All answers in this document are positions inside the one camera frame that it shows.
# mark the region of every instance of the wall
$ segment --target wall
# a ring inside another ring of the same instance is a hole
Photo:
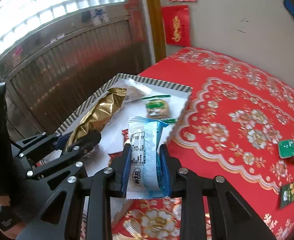
[[[197,0],[188,4],[191,46],[260,67],[294,87],[294,20],[283,0]],[[167,55],[179,50],[166,46]]]

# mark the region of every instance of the green plastic container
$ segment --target green plastic container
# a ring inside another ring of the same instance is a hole
[[[281,159],[286,159],[294,156],[294,141],[284,140],[278,142],[279,156]]]

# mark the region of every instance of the red tablecloth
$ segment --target red tablecloth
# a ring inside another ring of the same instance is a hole
[[[200,176],[224,176],[277,239],[285,239],[294,227],[294,203],[279,210],[278,198],[281,185],[294,181],[294,165],[279,158],[277,142],[294,140],[294,89],[241,60],[195,48],[141,75],[193,87],[170,155]],[[180,204],[180,199],[136,200],[114,239],[178,239]],[[211,239],[209,214],[206,219]]]

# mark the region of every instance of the black and white striped edge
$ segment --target black and white striped edge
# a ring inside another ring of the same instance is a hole
[[[122,79],[133,79],[140,83],[151,84],[158,87],[169,88],[177,91],[182,91],[189,93],[191,92],[192,88],[180,85],[172,82],[167,82],[158,79],[146,78],[141,76],[133,76],[128,74],[121,74],[118,73],[112,79],[110,79],[106,84],[104,84],[100,89],[98,89],[90,98],[88,98],[85,102],[82,103],[80,107],[78,107],[68,118],[67,120],[57,129],[55,133],[63,133],[66,129],[74,122],[86,109],[87,107],[93,103],[96,99],[98,99],[102,94],[104,94],[113,84],[115,84],[119,78]]]

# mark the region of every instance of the blue and white snack wrapper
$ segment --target blue and white snack wrapper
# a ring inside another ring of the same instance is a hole
[[[157,153],[162,129],[168,124],[144,117],[128,120],[131,144],[131,168],[127,199],[150,199],[166,196],[162,185],[160,158]]]

